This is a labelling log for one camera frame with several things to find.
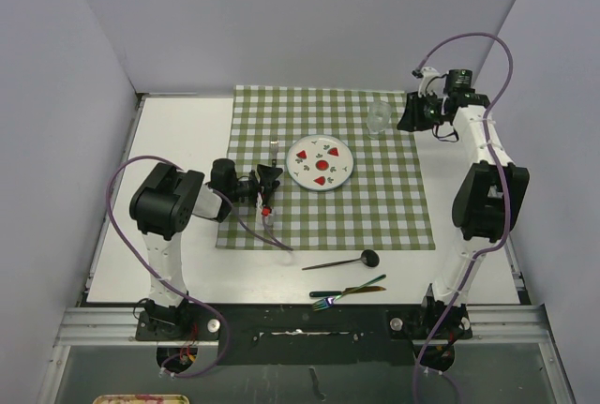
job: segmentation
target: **gray wall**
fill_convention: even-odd
[[[532,175],[513,237],[579,403],[600,395],[599,23],[598,0],[517,0],[500,32],[515,76],[495,112],[503,143]],[[494,48],[477,89],[495,93],[505,65]]]
[[[414,87],[441,39],[497,32],[514,0],[87,0],[136,90],[231,92],[237,83]],[[436,57],[478,69],[485,40]]]
[[[136,101],[84,0],[0,0],[0,13],[0,400],[29,403]]]

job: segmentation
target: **green and white checkered cloth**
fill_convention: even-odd
[[[368,103],[392,105],[393,124],[403,111],[400,92],[237,86],[228,158],[238,174],[270,165],[269,140],[277,133],[277,165],[284,169],[271,205],[274,233],[295,249],[434,249],[419,159],[412,134],[388,128],[379,140],[367,136]],[[339,138],[354,156],[354,171],[327,192],[298,186],[285,171],[297,140],[313,134]],[[256,209],[238,204],[248,226],[264,234]],[[220,224],[217,247],[268,249],[233,216]]]

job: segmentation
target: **clear glass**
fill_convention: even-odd
[[[368,106],[367,129],[371,139],[379,139],[392,118],[392,106],[384,101],[373,101]]]

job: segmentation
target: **black ladle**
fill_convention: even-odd
[[[322,265],[307,266],[306,268],[303,268],[303,270],[316,270],[317,268],[325,268],[327,266],[343,265],[345,263],[353,262],[362,262],[369,268],[375,268],[377,265],[379,265],[379,256],[372,249],[365,249],[360,255],[359,259],[354,259],[352,261],[331,262],[324,263]]]

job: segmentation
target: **red circle on plate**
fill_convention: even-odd
[[[326,160],[319,160],[317,162],[317,170],[323,171],[323,170],[327,170],[329,168],[329,164],[327,163]]]

